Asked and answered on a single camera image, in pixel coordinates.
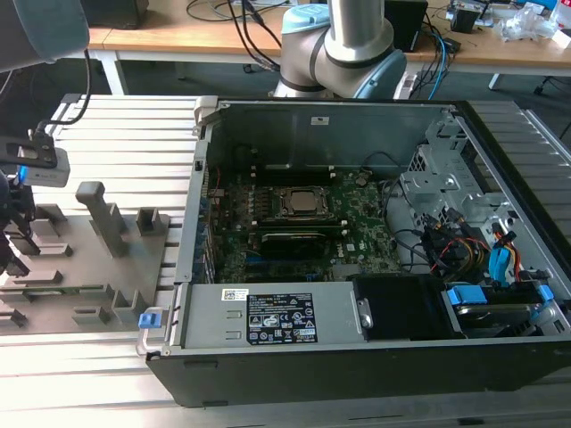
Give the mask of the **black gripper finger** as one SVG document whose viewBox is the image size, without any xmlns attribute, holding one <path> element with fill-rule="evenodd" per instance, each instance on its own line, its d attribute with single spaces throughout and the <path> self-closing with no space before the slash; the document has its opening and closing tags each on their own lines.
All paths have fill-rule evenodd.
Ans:
<svg viewBox="0 0 571 428">
<path fill-rule="evenodd" d="M 0 242 L 0 266 L 1 273 L 8 276 L 27 276 L 28 267 L 14 254 L 8 239 L 1 235 Z"/>
<path fill-rule="evenodd" d="M 17 228 L 16 232 L 11 232 L 12 243 L 20 251 L 27 256 L 37 256 L 40 249 L 33 240 L 33 231 L 31 222 L 36 219 L 35 210 L 24 210 L 19 212 L 16 209 L 10 209 L 10 219 Z"/>
</svg>

